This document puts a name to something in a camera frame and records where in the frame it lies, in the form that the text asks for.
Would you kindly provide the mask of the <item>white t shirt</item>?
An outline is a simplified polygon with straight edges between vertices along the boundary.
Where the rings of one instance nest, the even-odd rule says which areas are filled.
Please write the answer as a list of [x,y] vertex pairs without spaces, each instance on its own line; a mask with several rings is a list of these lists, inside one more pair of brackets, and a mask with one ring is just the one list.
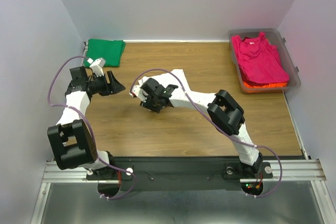
[[[180,82],[182,83],[184,90],[189,92],[190,91],[190,87],[188,85],[186,76],[184,74],[184,70],[183,69],[173,69],[171,71],[171,73],[175,76],[177,76],[177,78],[180,80]],[[144,76],[142,77],[139,81],[137,85],[143,85],[150,77]],[[179,83],[179,81],[172,76],[170,73],[163,73],[160,75],[156,75],[156,76],[152,76],[152,79],[155,79],[159,84],[161,84],[163,87],[167,87],[169,84],[173,84],[173,85],[177,85],[178,86],[178,90],[181,90],[183,92],[182,86]]]

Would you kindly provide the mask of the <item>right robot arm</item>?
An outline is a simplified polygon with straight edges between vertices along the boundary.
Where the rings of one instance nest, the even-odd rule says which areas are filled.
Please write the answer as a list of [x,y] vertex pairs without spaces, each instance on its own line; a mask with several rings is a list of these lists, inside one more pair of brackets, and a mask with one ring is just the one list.
[[147,78],[132,88],[141,100],[140,106],[160,113],[163,108],[197,110],[220,133],[233,143],[244,175],[253,177],[260,172],[263,156],[251,140],[245,125],[244,110],[225,90],[217,93],[194,92],[181,80],[162,84],[158,78]]

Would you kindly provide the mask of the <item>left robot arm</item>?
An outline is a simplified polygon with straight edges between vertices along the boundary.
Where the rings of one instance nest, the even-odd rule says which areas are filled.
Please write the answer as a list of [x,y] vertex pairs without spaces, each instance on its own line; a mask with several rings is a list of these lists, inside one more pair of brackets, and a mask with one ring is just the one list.
[[99,76],[87,74],[86,68],[70,69],[71,82],[65,92],[66,104],[61,118],[47,130],[54,159],[61,170],[82,167],[94,174],[100,173],[110,179],[116,175],[117,166],[112,154],[97,150],[93,129],[85,118],[93,95],[108,96],[125,90],[113,75],[107,71]]

